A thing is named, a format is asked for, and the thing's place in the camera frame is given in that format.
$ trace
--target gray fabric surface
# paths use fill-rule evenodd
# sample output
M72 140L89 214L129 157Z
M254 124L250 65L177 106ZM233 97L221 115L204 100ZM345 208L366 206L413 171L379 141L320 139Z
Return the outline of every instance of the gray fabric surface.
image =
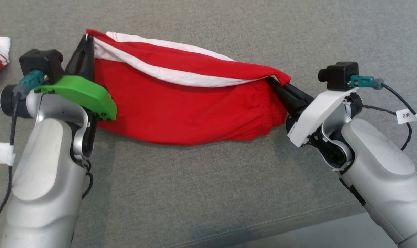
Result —
M0 92L21 77L17 58L58 49L65 66L86 28L204 47L265 64L317 96L317 72L358 61L417 110L417 0L0 0L0 36L12 63ZM366 104L402 108L386 91L361 90ZM401 145L393 116L361 114ZM0 142L10 118L0 110ZM417 125L406 153L417 167ZM20 159L31 120L19 120ZM99 130L94 187L83 201L73 247L222 247L363 211L312 148L297 149L276 127L252 142L152 145ZM0 203L7 168L0 165ZM5 222L0 218L0 235Z

